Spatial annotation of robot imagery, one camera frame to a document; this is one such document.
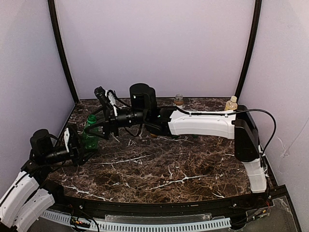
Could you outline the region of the brown drink bottle white label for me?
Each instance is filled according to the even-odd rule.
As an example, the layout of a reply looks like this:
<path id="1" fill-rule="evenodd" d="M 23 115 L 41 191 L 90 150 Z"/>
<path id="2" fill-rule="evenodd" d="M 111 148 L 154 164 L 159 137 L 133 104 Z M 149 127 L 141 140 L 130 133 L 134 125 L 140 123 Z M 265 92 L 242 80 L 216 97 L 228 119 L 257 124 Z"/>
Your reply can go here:
<path id="1" fill-rule="evenodd" d="M 184 100 L 182 94 L 176 94 L 173 101 L 174 106 L 177 106 L 180 109 L 183 109 L 184 106 Z"/>

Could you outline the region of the beige label tea bottle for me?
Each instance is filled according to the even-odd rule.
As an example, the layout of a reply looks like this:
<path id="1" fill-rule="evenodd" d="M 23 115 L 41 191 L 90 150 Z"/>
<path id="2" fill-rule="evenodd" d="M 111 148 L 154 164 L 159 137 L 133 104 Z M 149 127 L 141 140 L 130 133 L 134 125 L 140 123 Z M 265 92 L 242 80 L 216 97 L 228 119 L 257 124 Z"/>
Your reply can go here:
<path id="1" fill-rule="evenodd" d="M 238 103 L 237 102 L 231 102 L 231 100 L 228 100 L 225 104 L 225 111 L 228 110 L 237 110 Z"/>

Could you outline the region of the cream bottle cap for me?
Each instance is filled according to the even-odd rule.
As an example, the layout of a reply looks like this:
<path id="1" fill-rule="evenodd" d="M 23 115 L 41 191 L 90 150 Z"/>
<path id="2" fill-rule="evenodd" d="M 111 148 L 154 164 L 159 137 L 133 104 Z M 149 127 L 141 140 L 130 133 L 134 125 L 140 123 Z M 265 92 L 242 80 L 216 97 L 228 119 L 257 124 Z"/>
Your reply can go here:
<path id="1" fill-rule="evenodd" d="M 231 102 L 237 102 L 237 97 L 236 96 L 231 96 L 230 100 L 231 100 Z"/>

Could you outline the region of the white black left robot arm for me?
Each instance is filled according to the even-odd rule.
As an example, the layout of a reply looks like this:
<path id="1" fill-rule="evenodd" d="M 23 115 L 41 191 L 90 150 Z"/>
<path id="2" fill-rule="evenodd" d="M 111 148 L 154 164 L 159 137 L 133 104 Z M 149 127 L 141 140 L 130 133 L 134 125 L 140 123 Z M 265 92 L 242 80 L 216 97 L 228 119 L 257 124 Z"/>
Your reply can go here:
<path id="1" fill-rule="evenodd" d="M 58 168 L 82 165 L 86 149 L 77 126 L 70 124 L 64 131 L 64 145 L 55 146 L 58 138 L 47 129 L 40 129 L 30 138 L 29 160 L 0 200 L 0 230 L 26 232 L 42 213 L 54 204 L 70 208 L 60 184 L 47 180 Z"/>

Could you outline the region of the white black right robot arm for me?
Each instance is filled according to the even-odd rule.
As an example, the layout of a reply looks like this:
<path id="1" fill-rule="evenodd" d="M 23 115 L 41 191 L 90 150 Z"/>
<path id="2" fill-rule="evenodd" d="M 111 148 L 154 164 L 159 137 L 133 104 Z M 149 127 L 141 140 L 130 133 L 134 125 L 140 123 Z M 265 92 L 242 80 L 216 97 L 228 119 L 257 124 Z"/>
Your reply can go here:
<path id="1" fill-rule="evenodd" d="M 94 94 L 102 107 L 94 113 L 104 116 L 85 128 L 85 133 L 108 139 L 110 134 L 118 136 L 120 128 L 143 125 L 158 136 L 195 134 L 232 139 L 235 158 L 245 167 L 252 193 L 266 191 L 258 129 L 245 106 L 219 112 L 185 111 L 177 106 L 159 107 L 155 89 L 144 83 L 132 85 L 129 93 L 131 105 L 119 108 L 112 90 L 96 88 Z"/>

